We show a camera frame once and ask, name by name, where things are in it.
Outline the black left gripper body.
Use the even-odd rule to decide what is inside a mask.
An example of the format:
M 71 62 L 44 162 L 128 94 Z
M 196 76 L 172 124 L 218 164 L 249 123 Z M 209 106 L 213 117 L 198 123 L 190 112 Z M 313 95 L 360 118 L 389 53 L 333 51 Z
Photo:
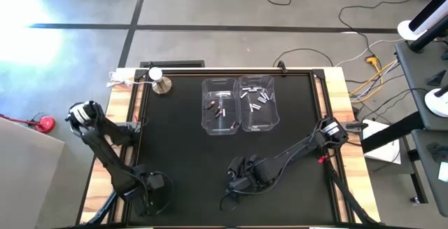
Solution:
M 132 184 L 125 191 L 124 200 L 127 202 L 139 201 L 144 207 L 153 207 L 154 201 L 151 197 L 150 189 L 152 188 L 151 180 L 153 178 L 152 174 L 128 174 Z

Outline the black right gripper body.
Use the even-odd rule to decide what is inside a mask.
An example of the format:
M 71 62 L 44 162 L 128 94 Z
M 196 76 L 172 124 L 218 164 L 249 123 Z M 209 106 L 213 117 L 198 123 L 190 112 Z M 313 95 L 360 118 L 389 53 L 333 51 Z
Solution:
M 237 190 L 258 191 L 267 187 L 277 177 L 277 163 L 273 158 L 260 159 L 253 155 L 249 159 L 245 158 L 245 168 L 241 176 L 246 177 L 244 186 L 231 186 Z

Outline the clear plastic bin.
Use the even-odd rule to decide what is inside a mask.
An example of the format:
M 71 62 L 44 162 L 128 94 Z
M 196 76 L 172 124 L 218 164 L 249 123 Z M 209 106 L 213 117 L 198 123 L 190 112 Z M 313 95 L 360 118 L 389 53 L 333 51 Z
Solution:
M 245 132 L 264 132 L 273 129 L 279 122 L 274 78 L 271 76 L 241 76 L 238 83 L 241 128 Z M 254 87 L 261 87 L 262 90 L 253 91 L 252 88 Z M 251 88 L 251 90 L 244 91 L 242 88 Z M 245 92 L 248 94 L 244 98 L 240 98 Z M 269 97 L 265 104 L 258 101 L 259 97 L 265 99 L 264 92 Z M 261 108 L 259 110 L 255 109 L 252 104 L 261 106 Z
M 216 103 L 210 108 L 211 101 Z M 218 107 L 222 114 L 215 118 Z M 235 78 L 208 78 L 202 82 L 202 128 L 209 135 L 235 134 L 241 124 L 239 85 Z M 231 124 L 236 121 L 234 129 Z

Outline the black diagonal strut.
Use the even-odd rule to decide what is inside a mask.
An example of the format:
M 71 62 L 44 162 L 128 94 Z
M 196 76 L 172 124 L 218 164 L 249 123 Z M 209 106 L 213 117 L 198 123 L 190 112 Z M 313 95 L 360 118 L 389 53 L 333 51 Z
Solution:
M 84 223 L 84 225 L 99 225 L 112 209 L 112 206 L 115 204 L 117 197 L 118 194 L 116 193 L 115 190 L 113 190 L 112 193 L 107 198 L 107 200 L 105 201 L 104 205 L 97 211 L 97 213 L 88 222 Z
M 362 224 L 367 225 L 379 225 L 378 222 L 376 222 L 373 218 L 371 218 L 367 212 L 359 205 L 355 197 L 351 194 L 348 187 L 344 184 L 344 182 L 340 179 L 337 172 L 335 171 L 331 161 L 327 160 L 325 162 L 325 167 L 329 171 L 329 175 L 331 180 L 337 185 L 339 190 L 341 191 L 342 195 L 344 196 L 344 199 L 349 203 L 349 206 L 353 209 L 353 211 L 356 213 L 358 218 L 360 219 Z

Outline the silver round weight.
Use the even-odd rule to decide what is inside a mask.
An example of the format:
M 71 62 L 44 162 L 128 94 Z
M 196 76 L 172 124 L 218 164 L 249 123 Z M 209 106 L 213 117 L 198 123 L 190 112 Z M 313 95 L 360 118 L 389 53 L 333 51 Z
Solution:
M 155 93 L 163 95 L 171 90 L 172 82 L 169 78 L 163 75 L 161 68 L 150 68 L 148 71 L 148 75 L 152 81 L 152 89 Z

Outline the grey board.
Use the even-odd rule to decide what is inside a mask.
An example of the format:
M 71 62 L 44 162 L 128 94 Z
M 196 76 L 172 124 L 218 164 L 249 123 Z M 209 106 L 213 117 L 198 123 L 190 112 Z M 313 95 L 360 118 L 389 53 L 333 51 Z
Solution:
M 64 146 L 0 118 L 0 229 L 34 229 Z

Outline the red round base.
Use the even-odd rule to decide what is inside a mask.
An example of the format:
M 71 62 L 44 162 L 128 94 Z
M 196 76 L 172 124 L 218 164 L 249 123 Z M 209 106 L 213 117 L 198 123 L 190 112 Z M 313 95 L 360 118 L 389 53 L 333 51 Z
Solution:
M 55 128 L 55 119 L 50 116 L 44 116 L 40 118 L 34 126 L 34 129 L 38 132 L 47 134 Z

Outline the white box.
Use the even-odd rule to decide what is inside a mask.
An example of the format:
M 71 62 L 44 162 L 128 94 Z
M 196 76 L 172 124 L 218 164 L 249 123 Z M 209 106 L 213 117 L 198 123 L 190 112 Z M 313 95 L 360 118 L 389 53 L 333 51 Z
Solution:
M 389 127 L 389 125 L 387 124 L 383 124 L 373 120 L 363 120 L 362 123 L 367 125 L 367 127 L 362 131 L 363 139 L 366 139 L 376 134 L 377 132 Z M 364 153 L 364 157 L 400 165 L 400 142 L 398 139 L 396 139 L 395 141 L 391 141 L 386 145 L 376 148 L 375 150 Z

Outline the black support beam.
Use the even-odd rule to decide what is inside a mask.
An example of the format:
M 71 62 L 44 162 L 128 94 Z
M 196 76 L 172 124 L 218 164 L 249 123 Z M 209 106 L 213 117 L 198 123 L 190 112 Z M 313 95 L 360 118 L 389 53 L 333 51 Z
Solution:
M 364 153 L 369 153 L 389 142 L 408 135 L 412 130 L 423 129 L 424 123 L 419 112 L 414 112 L 402 120 L 380 130 L 361 141 Z

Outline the white paper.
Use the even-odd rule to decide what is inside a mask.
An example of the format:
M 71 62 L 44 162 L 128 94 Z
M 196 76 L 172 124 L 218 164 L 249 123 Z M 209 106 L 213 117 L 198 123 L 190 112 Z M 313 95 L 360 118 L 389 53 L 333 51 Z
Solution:
M 448 162 L 440 163 L 437 178 L 448 183 Z

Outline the white round stand base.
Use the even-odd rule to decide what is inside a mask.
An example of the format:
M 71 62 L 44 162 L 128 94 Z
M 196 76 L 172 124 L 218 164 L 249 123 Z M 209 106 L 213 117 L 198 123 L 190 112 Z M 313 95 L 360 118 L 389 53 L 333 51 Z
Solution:
M 405 40 L 415 41 L 422 36 L 426 30 L 420 32 L 414 32 L 410 29 L 410 20 L 402 21 L 398 24 L 398 34 Z
M 439 91 L 441 91 L 441 88 L 433 89 L 426 93 L 424 103 L 435 115 L 448 118 L 448 92 L 443 92 L 439 96 Z

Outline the white and black panel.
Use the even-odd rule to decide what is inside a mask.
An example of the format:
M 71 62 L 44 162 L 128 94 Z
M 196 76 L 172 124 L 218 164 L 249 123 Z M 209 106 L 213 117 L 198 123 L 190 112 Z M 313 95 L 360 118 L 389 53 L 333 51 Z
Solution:
M 448 0 L 430 0 L 415 16 L 408 27 L 414 34 L 420 34 L 448 14 Z

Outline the black triangular bracket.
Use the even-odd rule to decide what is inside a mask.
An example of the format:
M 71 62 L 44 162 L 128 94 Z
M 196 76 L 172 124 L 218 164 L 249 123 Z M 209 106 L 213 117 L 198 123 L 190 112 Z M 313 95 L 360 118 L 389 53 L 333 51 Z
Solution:
M 445 70 L 437 72 L 435 75 L 427 79 L 426 84 L 429 86 L 440 86 L 442 83 L 442 79 L 445 76 L 445 73 L 446 73 Z

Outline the black stand post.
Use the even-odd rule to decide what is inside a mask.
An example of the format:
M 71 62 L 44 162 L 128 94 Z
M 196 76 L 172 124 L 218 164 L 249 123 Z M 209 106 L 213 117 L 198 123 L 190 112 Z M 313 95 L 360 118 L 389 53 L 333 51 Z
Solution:
M 420 53 L 425 46 L 437 37 L 445 37 L 448 35 L 448 19 L 439 21 L 437 24 L 429 28 L 422 36 L 413 41 L 409 48 L 413 52 Z

